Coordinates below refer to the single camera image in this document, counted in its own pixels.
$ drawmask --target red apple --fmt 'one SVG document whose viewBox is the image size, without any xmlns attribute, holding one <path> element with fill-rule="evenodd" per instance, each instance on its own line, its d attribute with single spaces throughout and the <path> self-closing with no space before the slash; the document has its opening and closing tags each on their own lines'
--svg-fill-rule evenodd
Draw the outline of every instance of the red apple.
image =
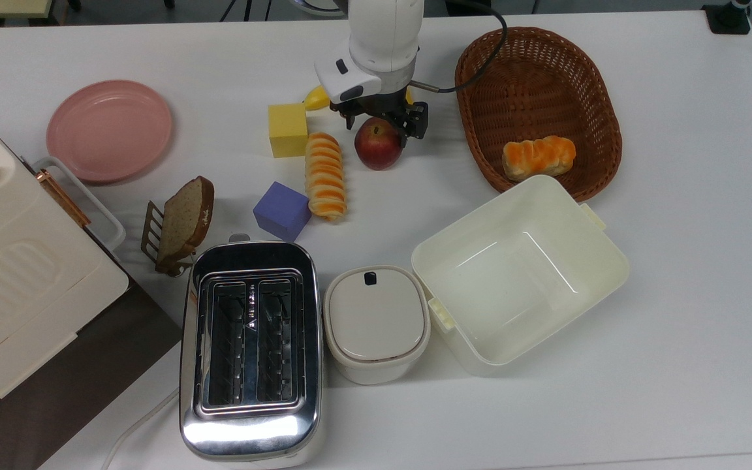
<svg viewBox="0 0 752 470">
<path fill-rule="evenodd" d="M 358 158 L 371 170 L 384 170 L 402 154 L 400 134 L 384 119 L 372 117 L 356 133 Z"/>
</svg>

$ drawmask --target foam block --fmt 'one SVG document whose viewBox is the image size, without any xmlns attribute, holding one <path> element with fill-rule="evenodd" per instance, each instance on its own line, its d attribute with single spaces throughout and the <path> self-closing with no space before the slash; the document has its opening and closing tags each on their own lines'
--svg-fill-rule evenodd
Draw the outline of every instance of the foam block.
<svg viewBox="0 0 752 470">
<path fill-rule="evenodd" d="M 269 143 L 272 155 L 302 157 L 307 153 L 307 108 L 304 103 L 269 106 Z"/>
<path fill-rule="evenodd" d="M 298 238 L 311 215 L 309 198 L 277 181 L 254 206 L 257 225 L 286 242 Z"/>
</svg>

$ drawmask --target power cord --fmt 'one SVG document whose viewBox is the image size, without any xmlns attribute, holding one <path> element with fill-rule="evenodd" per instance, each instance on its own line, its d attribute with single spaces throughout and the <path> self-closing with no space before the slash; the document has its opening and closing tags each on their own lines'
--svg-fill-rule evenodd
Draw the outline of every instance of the power cord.
<svg viewBox="0 0 752 470">
<path fill-rule="evenodd" d="M 487 57 L 486 62 L 483 62 L 483 65 L 481 65 L 480 68 L 477 69 L 477 72 L 475 72 L 475 74 L 472 75 L 472 77 L 470 77 L 464 83 L 459 84 L 458 86 L 453 86 L 451 88 L 439 88 L 436 86 L 431 86 L 431 84 L 424 84 L 415 80 L 411 80 L 411 82 L 409 83 L 410 86 L 414 86 L 416 88 L 424 89 L 426 91 L 431 91 L 434 93 L 453 93 L 453 92 L 465 89 L 467 86 L 470 86 L 472 83 L 477 82 L 478 78 L 483 76 L 484 72 L 486 72 L 486 68 L 489 67 L 489 64 L 492 63 L 492 60 L 495 59 L 496 56 L 498 56 L 498 51 L 501 51 L 501 48 L 504 46 L 504 44 L 507 43 L 507 21 L 505 21 L 504 17 L 502 17 L 494 9 L 487 7 L 486 5 L 482 5 L 480 3 L 471 2 L 469 0 L 445 0 L 445 1 L 447 1 L 448 3 L 454 3 L 456 5 L 460 5 L 460 6 L 467 7 L 467 8 L 474 8 L 474 9 L 480 10 L 481 12 L 489 13 L 495 18 L 498 18 L 498 21 L 501 22 L 501 40 L 498 41 L 498 44 L 495 45 L 495 48 L 492 50 L 492 53 L 489 54 L 489 57 Z"/>
<path fill-rule="evenodd" d="M 104 459 L 104 466 L 101 467 L 101 470 L 107 470 L 110 467 L 110 464 L 112 463 L 112 459 L 118 453 L 118 449 L 120 449 L 121 444 L 123 444 L 123 441 L 126 441 L 126 438 L 128 438 L 133 432 L 137 431 L 138 428 L 141 428 L 141 426 L 144 425 L 144 423 L 148 422 L 150 418 L 155 416 L 159 411 L 161 411 L 162 408 L 166 407 L 168 403 L 173 401 L 176 396 L 179 396 L 179 388 L 176 387 L 173 392 L 170 393 L 170 395 L 167 395 L 167 398 L 162 399 L 161 403 L 155 406 L 152 410 L 149 411 L 149 413 L 145 414 L 143 417 L 141 417 L 140 420 L 137 420 L 134 425 L 129 426 L 129 429 L 123 432 L 117 440 L 116 443 L 114 443 L 114 446 L 112 446 L 112 450 L 106 458 Z"/>
</svg>

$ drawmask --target white container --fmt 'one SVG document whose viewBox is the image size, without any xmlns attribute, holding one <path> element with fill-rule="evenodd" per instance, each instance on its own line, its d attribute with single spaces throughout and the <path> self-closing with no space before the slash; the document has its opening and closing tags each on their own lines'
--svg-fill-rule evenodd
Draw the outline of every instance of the white container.
<svg viewBox="0 0 752 470">
<path fill-rule="evenodd" d="M 128 284 L 0 140 L 0 398 L 76 339 Z"/>
<path fill-rule="evenodd" d="M 554 178 L 533 176 L 416 247 L 431 316 L 466 371 L 498 371 L 626 281 L 604 228 Z"/>
<path fill-rule="evenodd" d="M 324 295 L 326 344 L 344 377 L 358 384 L 393 381 L 423 353 L 431 336 L 420 282 L 402 268 L 347 271 Z"/>
</svg>

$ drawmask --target stainless steel toaster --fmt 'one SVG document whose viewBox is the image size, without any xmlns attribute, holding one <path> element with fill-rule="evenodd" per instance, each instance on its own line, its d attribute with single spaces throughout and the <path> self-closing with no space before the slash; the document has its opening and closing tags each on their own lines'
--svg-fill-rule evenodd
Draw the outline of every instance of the stainless steel toaster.
<svg viewBox="0 0 752 470">
<path fill-rule="evenodd" d="M 322 446 L 319 289 L 309 255 L 285 242 L 212 247 L 191 268 L 180 431 L 201 458 L 283 468 Z"/>
</svg>

